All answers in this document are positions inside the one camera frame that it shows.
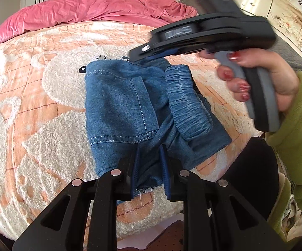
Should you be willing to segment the right hand red nails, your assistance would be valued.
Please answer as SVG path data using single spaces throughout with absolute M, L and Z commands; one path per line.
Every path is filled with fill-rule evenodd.
M 299 79 L 296 72 L 279 54 L 263 49 L 246 49 L 231 52 L 227 57 L 237 66 L 267 69 L 276 92 L 278 110 L 284 114 L 288 112 L 298 93 Z M 236 78 L 232 68 L 220 65 L 217 68 L 217 75 L 226 82 L 235 100 L 247 102 L 250 99 L 251 86 L 244 79 Z

